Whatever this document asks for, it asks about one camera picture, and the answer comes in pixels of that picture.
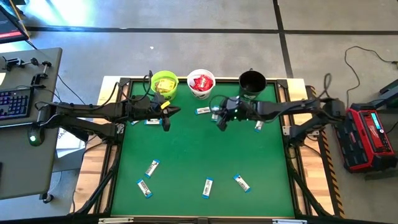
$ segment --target black cup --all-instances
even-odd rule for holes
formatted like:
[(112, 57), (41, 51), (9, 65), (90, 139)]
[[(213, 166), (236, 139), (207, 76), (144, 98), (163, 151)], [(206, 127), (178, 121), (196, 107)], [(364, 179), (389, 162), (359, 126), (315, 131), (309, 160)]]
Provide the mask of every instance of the black cup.
[(239, 96), (245, 100), (255, 99), (266, 86), (266, 78), (252, 69), (239, 76)]

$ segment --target gray desk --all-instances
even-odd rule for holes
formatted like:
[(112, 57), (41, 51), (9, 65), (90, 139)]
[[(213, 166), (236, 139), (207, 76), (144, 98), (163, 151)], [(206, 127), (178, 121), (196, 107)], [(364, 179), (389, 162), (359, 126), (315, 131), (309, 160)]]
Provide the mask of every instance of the gray desk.
[[(61, 48), (27, 50), (0, 54), (7, 59), (19, 57), (28, 62), (35, 57), (40, 63), (44, 60), (52, 63), (47, 69), (49, 78), (42, 83), (48, 90), (54, 91), (61, 61)], [(0, 89), (15, 88), (18, 85), (30, 85), (36, 73), (43, 72), (43, 66), (27, 65), (25, 68), (13, 68), (7, 72)], [(51, 102), (53, 95), (48, 91), (35, 90), (35, 101)], [(32, 147), (27, 139), (27, 126), (0, 128), (0, 199), (44, 194), (49, 190), (53, 167), (58, 129), (45, 130), (45, 141), (39, 147)]]

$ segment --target red candy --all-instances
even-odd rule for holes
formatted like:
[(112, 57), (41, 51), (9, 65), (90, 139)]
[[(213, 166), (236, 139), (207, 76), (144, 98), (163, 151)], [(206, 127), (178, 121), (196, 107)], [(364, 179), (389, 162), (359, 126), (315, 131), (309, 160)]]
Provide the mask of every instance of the red candy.
[(191, 86), (196, 91), (207, 91), (213, 86), (213, 80), (206, 75), (194, 78), (195, 85)]

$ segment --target white cup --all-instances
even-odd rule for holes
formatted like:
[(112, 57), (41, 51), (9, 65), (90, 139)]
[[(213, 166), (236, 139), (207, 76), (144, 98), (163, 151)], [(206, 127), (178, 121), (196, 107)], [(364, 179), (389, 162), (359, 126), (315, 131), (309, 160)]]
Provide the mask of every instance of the white cup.
[[(197, 91), (194, 90), (191, 85), (195, 85), (195, 78), (200, 78), (201, 75), (206, 75), (207, 77), (211, 78), (213, 80), (213, 86), (208, 89), (207, 91)], [(209, 72), (208, 70), (205, 69), (196, 69), (195, 71), (189, 73), (187, 76), (187, 82), (188, 86), (191, 89), (192, 94), (199, 100), (204, 100), (207, 99), (210, 96), (211, 90), (213, 89), (214, 86), (216, 86), (216, 78), (214, 75)]]

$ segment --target green bowl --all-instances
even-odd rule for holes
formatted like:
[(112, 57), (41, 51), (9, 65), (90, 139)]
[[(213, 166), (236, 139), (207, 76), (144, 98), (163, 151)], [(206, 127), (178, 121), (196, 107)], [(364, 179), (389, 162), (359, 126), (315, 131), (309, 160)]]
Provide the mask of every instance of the green bowl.
[(164, 98), (166, 100), (174, 99), (175, 95), (177, 94), (178, 78), (174, 73), (172, 73), (170, 71), (159, 71), (159, 72), (155, 73), (155, 75), (150, 80), (151, 90), (156, 92), (155, 83), (157, 83), (161, 78), (170, 78), (175, 81), (175, 87), (172, 91), (170, 91), (168, 93), (161, 93), (161, 95), (164, 96)]

